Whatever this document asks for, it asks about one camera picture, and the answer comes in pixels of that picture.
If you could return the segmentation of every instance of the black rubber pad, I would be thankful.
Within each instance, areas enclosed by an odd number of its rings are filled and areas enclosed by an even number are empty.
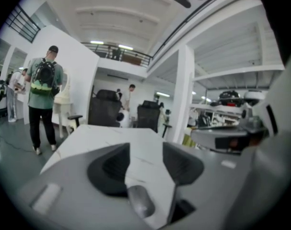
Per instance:
[[[93,186],[102,193],[109,196],[127,196],[125,175],[130,164],[130,144],[116,146],[118,147],[110,153],[91,162],[87,174]]]
[[[200,159],[168,142],[163,143],[163,162],[177,186],[193,183],[204,170]]]

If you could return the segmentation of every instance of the floor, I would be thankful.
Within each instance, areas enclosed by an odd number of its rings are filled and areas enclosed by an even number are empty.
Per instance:
[[[59,146],[65,138],[60,139],[58,127],[55,127],[55,133]],[[42,123],[40,138],[42,155],[37,156],[32,150],[29,125],[25,125],[23,119],[8,123],[6,117],[0,118],[0,181],[8,194],[15,194],[26,182],[39,175],[53,154]]]

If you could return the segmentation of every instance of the balcony railing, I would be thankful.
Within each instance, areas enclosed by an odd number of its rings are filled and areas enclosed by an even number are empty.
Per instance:
[[[30,43],[33,42],[35,36],[41,30],[20,5],[13,9],[5,23]]]
[[[148,67],[152,57],[135,50],[123,49],[115,45],[82,43],[101,58],[124,61],[133,65]]]

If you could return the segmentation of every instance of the black cap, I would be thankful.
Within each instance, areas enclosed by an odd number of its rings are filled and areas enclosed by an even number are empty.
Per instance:
[[[54,53],[58,53],[58,47],[57,46],[55,46],[55,45],[53,45],[53,46],[51,46],[51,47],[49,47],[49,49],[48,49],[49,51],[51,51],[51,52],[54,52]]]

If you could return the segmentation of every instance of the white column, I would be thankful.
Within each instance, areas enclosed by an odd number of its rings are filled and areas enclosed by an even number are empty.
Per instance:
[[[10,46],[8,53],[6,55],[5,61],[3,62],[3,66],[2,66],[2,70],[1,70],[1,76],[0,79],[1,80],[6,80],[7,75],[8,75],[8,67],[12,58],[12,55],[14,53],[15,47],[14,46]]]
[[[189,118],[189,104],[192,102],[192,79],[194,78],[194,50],[187,45],[178,52],[178,66],[173,108],[170,117],[172,128],[168,130],[166,140],[182,143],[184,129]]]

